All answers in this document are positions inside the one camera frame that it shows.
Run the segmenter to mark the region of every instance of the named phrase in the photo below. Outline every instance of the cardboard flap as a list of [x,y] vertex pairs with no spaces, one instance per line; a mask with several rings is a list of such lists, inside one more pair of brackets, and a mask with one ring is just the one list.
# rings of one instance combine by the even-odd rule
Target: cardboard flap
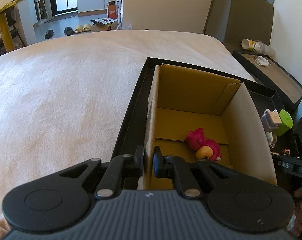
[[215,106],[213,107],[211,114],[213,115],[221,115],[232,100],[235,93],[238,91],[238,88],[240,87],[241,83],[236,84],[228,84],[223,91],[222,95],[219,97],[218,101],[215,103]]
[[143,156],[143,176],[139,178],[137,186],[138,189],[148,189],[151,185],[159,74],[159,67],[156,66],[150,89],[148,115],[146,118],[146,131],[144,139],[145,153]]
[[158,107],[210,114],[226,86],[235,83],[240,83],[240,80],[201,70],[162,64]]
[[234,169],[277,185],[264,128],[251,96],[242,83],[222,114]]
[[206,138],[218,144],[228,144],[220,116],[197,114],[157,108],[155,137],[158,139],[184,141],[190,131],[202,127]]

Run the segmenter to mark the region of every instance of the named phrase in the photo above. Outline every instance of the paper cup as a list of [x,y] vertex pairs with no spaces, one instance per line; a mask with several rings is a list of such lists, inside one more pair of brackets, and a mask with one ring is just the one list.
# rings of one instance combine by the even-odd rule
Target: paper cup
[[261,50],[261,46],[258,41],[243,39],[241,42],[241,46],[246,50],[254,51],[256,53],[260,53]]

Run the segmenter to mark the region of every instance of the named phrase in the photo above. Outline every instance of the pink toy figure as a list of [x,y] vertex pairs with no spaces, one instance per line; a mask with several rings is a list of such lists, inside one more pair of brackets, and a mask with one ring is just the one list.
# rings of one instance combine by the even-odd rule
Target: pink toy figure
[[190,131],[185,140],[191,150],[197,151],[197,159],[209,159],[210,161],[219,161],[222,158],[219,145],[213,139],[206,139],[203,128],[198,128],[194,132]]

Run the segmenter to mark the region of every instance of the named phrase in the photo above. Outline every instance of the bed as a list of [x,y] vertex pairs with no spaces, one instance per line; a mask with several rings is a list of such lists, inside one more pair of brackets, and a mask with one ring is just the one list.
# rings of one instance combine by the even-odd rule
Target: bed
[[0,56],[0,213],[17,185],[92,157],[110,160],[147,57],[253,80],[219,41],[195,33],[88,33]]

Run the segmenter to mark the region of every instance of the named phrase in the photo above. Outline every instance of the white mask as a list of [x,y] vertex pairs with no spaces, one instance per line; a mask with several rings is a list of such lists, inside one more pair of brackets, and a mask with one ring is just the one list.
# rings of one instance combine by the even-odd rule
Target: white mask
[[269,66],[270,63],[267,59],[265,59],[264,57],[262,56],[256,56],[254,59],[253,59],[254,63],[256,63],[256,65],[261,65],[261,66]]

